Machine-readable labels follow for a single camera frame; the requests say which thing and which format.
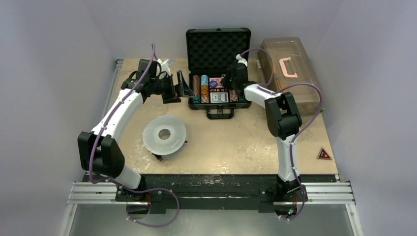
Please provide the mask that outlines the blue small blind button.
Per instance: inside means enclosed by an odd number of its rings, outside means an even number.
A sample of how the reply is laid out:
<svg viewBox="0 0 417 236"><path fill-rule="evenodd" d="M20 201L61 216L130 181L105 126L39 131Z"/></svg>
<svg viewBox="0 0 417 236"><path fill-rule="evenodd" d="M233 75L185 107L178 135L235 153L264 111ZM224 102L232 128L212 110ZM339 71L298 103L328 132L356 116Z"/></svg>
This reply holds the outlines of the blue small blind button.
<svg viewBox="0 0 417 236"><path fill-rule="evenodd" d="M212 88L212 89L218 87L218 82L215 81L215 80L210 81L209 82L209 87Z"/></svg>

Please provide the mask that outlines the black poker set case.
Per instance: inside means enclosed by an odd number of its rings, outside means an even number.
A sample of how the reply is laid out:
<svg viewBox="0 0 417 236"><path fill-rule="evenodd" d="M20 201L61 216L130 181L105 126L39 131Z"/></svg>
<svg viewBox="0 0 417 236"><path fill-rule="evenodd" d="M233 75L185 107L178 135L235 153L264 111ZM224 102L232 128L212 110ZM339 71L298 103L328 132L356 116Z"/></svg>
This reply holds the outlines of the black poker set case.
<svg viewBox="0 0 417 236"><path fill-rule="evenodd" d="M208 75L209 78L220 78L226 74L228 66L235 61L236 56L250 48L251 30L248 28L231 29L189 29L186 34L186 47L189 75L187 81L192 89L194 75ZM230 89L209 88L211 92L227 92ZM238 97L238 102L229 103L199 103L193 104L193 98L188 100L192 110L204 110L209 119L231 119L235 109L251 106L251 102Z"/></svg>

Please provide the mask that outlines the red triangle warning sticker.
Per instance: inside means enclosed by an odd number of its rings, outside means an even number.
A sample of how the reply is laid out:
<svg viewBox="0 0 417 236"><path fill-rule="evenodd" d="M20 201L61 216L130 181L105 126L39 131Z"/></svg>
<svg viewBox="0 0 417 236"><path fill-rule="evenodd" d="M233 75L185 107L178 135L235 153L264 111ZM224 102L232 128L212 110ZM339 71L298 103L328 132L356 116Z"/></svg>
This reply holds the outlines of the red triangle warning sticker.
<svg viewBox="0 0 417 236"><path fill-rule="evenodd" d="M318 155L317 155L317 159L322 159L322 160L332 160L332 157L329 155L329 153L324 149L324 147L321 147Z"/></svg>

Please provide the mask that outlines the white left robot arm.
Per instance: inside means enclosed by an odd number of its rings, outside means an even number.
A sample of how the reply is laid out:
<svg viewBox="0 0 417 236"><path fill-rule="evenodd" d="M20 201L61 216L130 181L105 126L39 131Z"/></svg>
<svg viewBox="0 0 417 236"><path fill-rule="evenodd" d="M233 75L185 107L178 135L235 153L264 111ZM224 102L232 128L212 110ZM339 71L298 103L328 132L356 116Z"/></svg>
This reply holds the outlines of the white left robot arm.
<svg viewBox="0 0 417 236"><path fill-rule="evenodd" d="M137 70L123 81L119 94L103 119L89 132L77 138L82 169L89 174L91 183L115 181L128 188L134 201L145 198L147 191L143 177L125 164L118 140L134 113L152 95L160 95L163 103L179 103L182 97L191 97L182 72L177 71L178 84L174 85L170 68L172 59L141 59Z"/></svg>

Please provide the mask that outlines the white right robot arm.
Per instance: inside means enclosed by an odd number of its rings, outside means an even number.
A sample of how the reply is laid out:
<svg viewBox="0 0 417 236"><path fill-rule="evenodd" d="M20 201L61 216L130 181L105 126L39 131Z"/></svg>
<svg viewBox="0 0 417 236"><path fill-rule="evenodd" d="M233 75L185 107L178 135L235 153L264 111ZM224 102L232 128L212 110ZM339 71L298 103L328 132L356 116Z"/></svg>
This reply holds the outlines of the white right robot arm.
<svg viewBox="0 0 417 236"><path fill-rule="evenodd" d="M278 150L276 193L282 200L290 199L301 187L296 144L302 120L293 95L276 93L249 81L245 62L232 62L221 84L234 90L238 97L265 109L268 130L275 138Z"/></svg>

